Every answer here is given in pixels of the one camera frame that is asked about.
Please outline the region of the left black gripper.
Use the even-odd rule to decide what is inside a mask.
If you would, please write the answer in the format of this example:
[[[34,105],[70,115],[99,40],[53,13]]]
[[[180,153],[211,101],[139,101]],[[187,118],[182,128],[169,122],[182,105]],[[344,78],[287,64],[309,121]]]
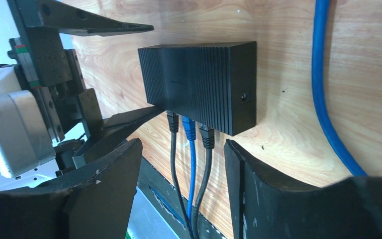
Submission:
[[[8,0],[20,36],[9,40],[10,58],[22,74],[20,84],[38,107],[36,135],[61,142],[82,123],[87,141],[75,150],[81,168],[117,148],[141,125],[161,114],[156,106],[102,119],[94,89],[85,87],[74,49],[64,49],[59,33],[75,36],[116,36],[154,30],[147,24],[122,22],[57,0]]]

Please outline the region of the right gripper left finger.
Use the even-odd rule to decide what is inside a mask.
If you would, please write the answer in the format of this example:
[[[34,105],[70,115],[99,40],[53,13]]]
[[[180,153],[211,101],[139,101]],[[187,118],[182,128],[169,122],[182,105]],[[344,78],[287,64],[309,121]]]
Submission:
[[[122,239],[143,145],[135,138],[35,188],[0,191],[0,239]]]

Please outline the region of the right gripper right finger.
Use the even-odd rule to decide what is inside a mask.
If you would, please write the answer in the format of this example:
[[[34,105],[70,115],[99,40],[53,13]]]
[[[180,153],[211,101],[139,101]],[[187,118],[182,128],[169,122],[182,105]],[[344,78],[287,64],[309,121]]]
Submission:
[[[233,140],[224,157],[236,239],[382,239],[382,177],[316,187],[271,167]]]

